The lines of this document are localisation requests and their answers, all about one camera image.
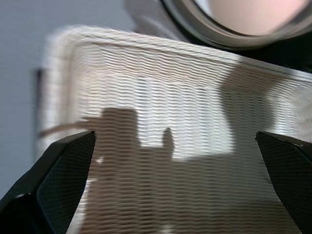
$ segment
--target woven texture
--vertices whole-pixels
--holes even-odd
[[[309,74],[84,26],[53,37],[46,62],[39,151],[97,132],[68,233],[299,233],[254,137],[310,140]]]
[[[84,191],[95,135],[68,145],[40,184],[37,200],[54,233],[66,233]]]

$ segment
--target black plastic piece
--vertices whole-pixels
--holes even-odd
[[[276,194],[302,234],[311,234],[312,144],[267,132],[256,140]]]
[[[64,234],[81,199],[96,133],[52,143],[0,201],[0,232]]]

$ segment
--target wicker basket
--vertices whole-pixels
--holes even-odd
[[[39,152],[98,137],[68,233],[299,233],[254,136],[312,140],[310,74],[86,26],[53,37],[47,66]]]

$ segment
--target gray wall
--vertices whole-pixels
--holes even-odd
[[[34,163],[35,79],[45,38],[86,24],[130,31],[122,0],[2,0],[0,7],[0,198]]]

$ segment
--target textured black plastic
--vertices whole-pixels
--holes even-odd
[[[54,233],[66,233],[84,191],[95,135],[68,145],[37,191],[37,201]]]
[[[311,234],[311,144],[269,133],[257,133],[256,140],[276,194],[302,234]]]
[[[64,234],[85,188],[94,131],[52,143],[0,200],[0,233]]]

